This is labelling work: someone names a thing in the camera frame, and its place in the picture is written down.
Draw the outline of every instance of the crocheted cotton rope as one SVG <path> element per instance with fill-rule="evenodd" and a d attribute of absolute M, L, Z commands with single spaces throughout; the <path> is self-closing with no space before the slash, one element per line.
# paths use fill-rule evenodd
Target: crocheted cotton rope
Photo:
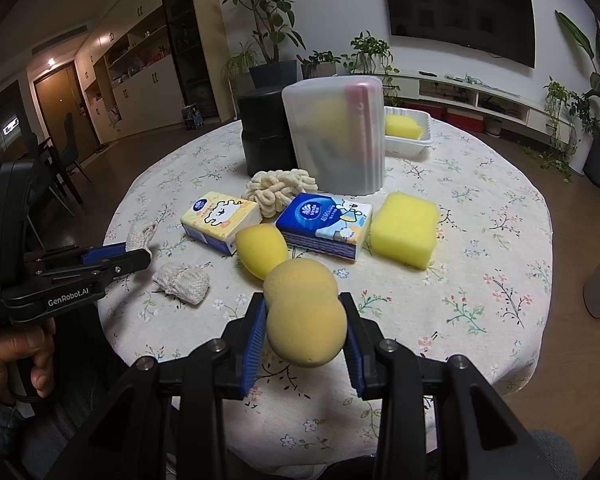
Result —
<path fill-rule="evenodd" d="M 127 251 L 135 251 L 136 249 L 149 250 L 149 242 L 155 235 L 155 231 L 158 228 L 158 222 L 155 220 L 149 220 L 148 222 L 136 222 L 129 229 L 129 234 L 126 236 L 126 247 Z"/>
<path fill-rule="evenodd" d="M 204 299 L 209 288 L 209 275 L 204 270 L 173 262 L 160 267 L 152 279 L 166 294 L 193 305 Z"/>
<path fill-rule="evenodd" d="M 242 198 L 257 203 L 262 216 L 270 218 L 291 204 L 299 193 L 316 191 L 315 179 L 305 170 L 259 171 L 247 184 Z"/>

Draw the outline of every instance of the blue tissue pack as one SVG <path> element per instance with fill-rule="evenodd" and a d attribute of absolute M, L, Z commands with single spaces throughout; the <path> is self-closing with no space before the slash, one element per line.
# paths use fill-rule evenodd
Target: blue tissue pack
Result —
<path fill-rule="evenodd" d="M 288 244 L 355 260 L 372 212 L 370 204 L 300 193 L 280 214 L 276 227 Z"/>

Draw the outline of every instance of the screw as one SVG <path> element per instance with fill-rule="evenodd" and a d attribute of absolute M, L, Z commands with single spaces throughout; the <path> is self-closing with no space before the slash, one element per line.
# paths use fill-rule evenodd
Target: screw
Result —
<path fill-rule="evenodd" d="M 466 357 L 464 357 L 463 355 L 460 355 L 460 354 L 451 356 L 449 358 L 449 362 L 453 366 L 460 368 L 461 370 L 464 370 L 465 368 L 467 368 L 469 366 L 469 359 L 467 359 Z"/>
<path fill-rule="evenodd" d="M 206 344 L 206 347 L 212 352 L 221 352 L 226 348 L 226 343 L 222 339 L 212 339 Z"/>
<path fill-rule="evenodd" d="M 136 368 L 138 370 L 142 370 L 143 372 L 147 370 L 151 370 L 154 367 L 155 359 L 153 357 L 144 356 L 136 361 Z"/>
<path fill-rule="evenodd" d="M 395 352 L 398 349 L 398 343 L 395 339 L 382 339 L 381 342 L 378 343 L 381 350 L 385 352 Z"/>

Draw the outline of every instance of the white plastic tray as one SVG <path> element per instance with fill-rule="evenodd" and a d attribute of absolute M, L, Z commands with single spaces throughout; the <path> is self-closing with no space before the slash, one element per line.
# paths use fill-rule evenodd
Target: white plastic tray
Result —
<path fill-rule="evenodd" d="M 422 128 L 422 136 L 419 139 L 403 139 L 402 137 L 385 136 L 384 144 L 386 153 L 395 153 L 409 158 L 416 156 L 423 148 L 433 144 L 433 139 L 431 138 L 431 116 L 426 112 L 385 106 L 384 114 L 410 117 Z"/>

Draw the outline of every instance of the red box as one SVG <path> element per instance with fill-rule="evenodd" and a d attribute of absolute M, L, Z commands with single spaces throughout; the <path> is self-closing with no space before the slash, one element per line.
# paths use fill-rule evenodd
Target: red box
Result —
<path fill-rule="evenodd" d="M 466 115 L 456 114 L 451 110 L 446 111 L 445 122 L 465 130 L 466 132 L 475 132 L 481 134 L 484 131 L 484 120 Z"/>
<path fill-rule="evenodd" d="M 409 108 L 411 110 L 420 110 L 421 112 L 426 112 L 434 119 L 439 119 L 439 120 L 442 120 L 442 116 L 445 112 L 444 108 L 441 108 L 439 106 L 421 105 L 421 104 L 416 104 L 416 103 L 410 103 L 408 101 L 402 102 L 402 108 Z"/>

